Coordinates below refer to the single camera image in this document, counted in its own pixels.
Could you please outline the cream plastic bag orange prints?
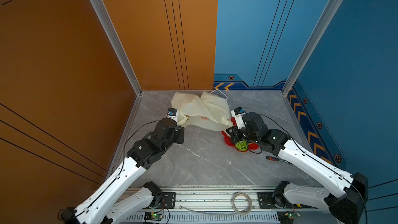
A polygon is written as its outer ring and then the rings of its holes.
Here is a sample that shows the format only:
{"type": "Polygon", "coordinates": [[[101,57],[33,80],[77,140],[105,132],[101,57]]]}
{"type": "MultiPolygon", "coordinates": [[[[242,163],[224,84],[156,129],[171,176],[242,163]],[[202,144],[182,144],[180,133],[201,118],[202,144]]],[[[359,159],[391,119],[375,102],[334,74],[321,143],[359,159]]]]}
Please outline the cream plastic bag orange prints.
{"type": "Polygon", "coordinates": [[[224,131],[233,126],[228,101],[213,93],[201,96],[176,92],[171,101],[177,110],[177,123],[182,127],[194,125],[212,131],[224,131]]]}

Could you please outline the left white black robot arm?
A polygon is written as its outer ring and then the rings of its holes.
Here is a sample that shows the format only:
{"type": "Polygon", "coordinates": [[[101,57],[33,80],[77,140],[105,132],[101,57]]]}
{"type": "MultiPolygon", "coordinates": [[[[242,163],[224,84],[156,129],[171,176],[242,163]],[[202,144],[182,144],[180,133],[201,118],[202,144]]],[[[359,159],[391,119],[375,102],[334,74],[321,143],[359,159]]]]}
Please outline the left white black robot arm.
{"type": "Polygon", "coordinates": [[[138,193],[119,202],[118,199],[173,144],[183,144],[184,127],[171,118],[157,121],[154,131],[136,141],[115,172],[86,201],[59,213],[65,224],[119,224],[131,213],[157,206],[162,195],[154,183],[145,183],[138,193]]]}

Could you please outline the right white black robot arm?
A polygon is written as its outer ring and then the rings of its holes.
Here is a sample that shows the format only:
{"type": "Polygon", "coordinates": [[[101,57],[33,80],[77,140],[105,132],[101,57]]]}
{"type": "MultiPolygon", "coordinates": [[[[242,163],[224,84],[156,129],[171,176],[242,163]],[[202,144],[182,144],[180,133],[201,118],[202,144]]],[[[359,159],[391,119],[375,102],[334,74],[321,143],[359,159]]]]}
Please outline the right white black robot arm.
{"type": "Polygon", "coordinates": [[[321,187],[307,187],[282,181],[273,192],[277,206],[300,204],[325,210],[343,224],[358,224],[367,214],[369,181],[366,176],[350,174],[317,157],[282,127],[268,128],[262,114],[247,113],[237,107],[231,115],[236,124],[226,132],[232,143],[254,143],[262,151],[296,166],[321,184],[321,187]]]}

